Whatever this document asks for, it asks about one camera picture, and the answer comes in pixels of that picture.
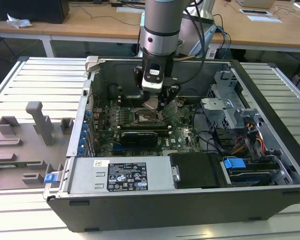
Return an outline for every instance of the green circuit board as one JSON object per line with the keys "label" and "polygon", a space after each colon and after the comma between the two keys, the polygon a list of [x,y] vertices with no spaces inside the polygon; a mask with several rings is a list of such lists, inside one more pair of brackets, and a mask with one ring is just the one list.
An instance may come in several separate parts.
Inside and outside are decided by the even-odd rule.
{"label": "green circuit board", "polygon": [[[200,152],[190,121],[194,106],[178,107],[175,101],[167,105],[158,117],[144,107],[122,107],[109,102],[96,109],[94,141],[98,157],[167,156],[170,153]],[[135,131],[158,133],[153,147],[123,147],[121,133]]]}

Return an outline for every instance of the motherboard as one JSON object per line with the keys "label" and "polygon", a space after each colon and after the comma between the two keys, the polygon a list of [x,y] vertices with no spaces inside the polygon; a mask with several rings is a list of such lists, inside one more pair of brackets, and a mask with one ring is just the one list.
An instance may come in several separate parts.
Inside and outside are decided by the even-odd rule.
{"label": "motherboard", "polygon": [[194,105],[176,101],[162,113],[110,100],[93,111],[95,153],[98,157],[168,156],[171,153],[200,152],[192,120]]}

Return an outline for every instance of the warning label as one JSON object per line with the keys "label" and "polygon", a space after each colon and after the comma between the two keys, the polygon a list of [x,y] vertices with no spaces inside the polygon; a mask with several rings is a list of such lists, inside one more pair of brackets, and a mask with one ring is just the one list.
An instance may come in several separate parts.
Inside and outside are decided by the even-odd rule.
{"label": "warning label", "polygon": [[146,163],[110,163],[106,189],[109,192],[148,190]]}

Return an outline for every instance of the blue cable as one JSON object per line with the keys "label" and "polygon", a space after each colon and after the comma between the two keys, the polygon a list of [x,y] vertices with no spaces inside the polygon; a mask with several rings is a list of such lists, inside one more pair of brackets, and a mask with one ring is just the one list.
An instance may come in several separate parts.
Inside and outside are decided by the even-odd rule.
{"label": "blue cable", "polygon": [[224,38],[226,39],[225,52],[224,52],[224,54],[223,54],[223,56],[222,56],[222,59],[224,59],[225,56],[226,56],[226,53],[228,52],[229,47],[230,47],[230,45],[229,45],[229,38],[228,38],[228,35],[225,33],[225,31],[224,31],[223,29],[221,29],[221,28],[220,28],[219,26],[217,26],[217,25],[215,25],[215,26],[216,26],[217,29],[220,30],[220,32],[222,33],[222,35],[223,35]]}
{"label": "blue cable", "polygon": [[222,57],[222,59],[224,59],[224,58],[225,58],[225,56],[226,56],[226,53],[228,52],[228,50],[229,50],[229,47],[230,47],[228,35],[227,35],[226,33],[224,33],[224,35],[225,35],[225,37],[226,37],[226,49],[225,49],[225,52],[224,52],[224,54],[223,54],[223,57]]}

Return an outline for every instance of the wooden desk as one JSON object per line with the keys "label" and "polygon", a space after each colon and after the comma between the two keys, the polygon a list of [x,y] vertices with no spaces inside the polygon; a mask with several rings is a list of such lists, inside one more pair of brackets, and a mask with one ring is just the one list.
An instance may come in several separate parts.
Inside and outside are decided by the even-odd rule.
{"label": "wooden desk", "polygon": [[[278,18],[282,23],[251,21],[247,16],[258,16],[256,14],[244,14],[236,12],[239,9],[264,10],[274,13],[276,6],[292,7],[293,2],[276,1],[271,9],[241,7],[235,0],[228,3],[224,0],[216,0],[213,14],[220,14],[223,18],[224,29],[231,35],[231,47],[238,49],[256,49],[269,51],[300,52],[300,10],[294,14],[277,12],[277,15],[269,16]],[[221,26],[219,16],[215,16],[216,24]],[[221,33],[216,33],[212,43],[221,43]]]}
{"label": "wooden desk", "polygon": [[81,37],[137,39],[141,13],[117,12],[116,7],[105,6],[70,6],[69,15],[63,24],[48,24],[44,34]]}
{"label": "wooden desk", "polygon": [[137,43],[140,19],[141,13],[117,12],[117,8],[110,5],[82,5],[81,8],[79,4],[70,3],[70,11],[63,24],[32,22],[32,27],[17,29],[9,26],[5,21],[0,21],[0,36],[41,40],[46,56],[53,58],[55,53],[51,46],[51,40],[85,43]]}
{"label": "wooden desk", "polygon": [[[225,6],[226,3],[224,0],[215,0],[213,14],[222,15],[224,29],[231,35],[231,48],[300,52],[300,11],[294,12],[299,17],[278,12],[282,23],[257,22],[247,17],[252,14],[238,13],[232,7]],[[240,7],[235,0],[232,0],[230,4],[236,10],[247,9]],[[0,21],[0,35],[5,38],[39,39],[43,42],[47,57],[55,56],[51,40],[137,43],[140,13],[117,12],[117,8],[110,5],[82,6],[82,8],[77,5],[74,7],[74,4],[70,5],[72,6],[70,6],[69,15],[63,24],[34,22],[33,27],[16,29],[8,26],[5,21]],[[292,7],[293,2],[277,1],[275,5]],[[273,13],[276,8],[266,10]],[[132,25],[124,24],[114,18]],[[221,25],[218,16],[215,17],[215,21]],[[222,41],[221,33],[216,33],[210,48],[219,48]]]}

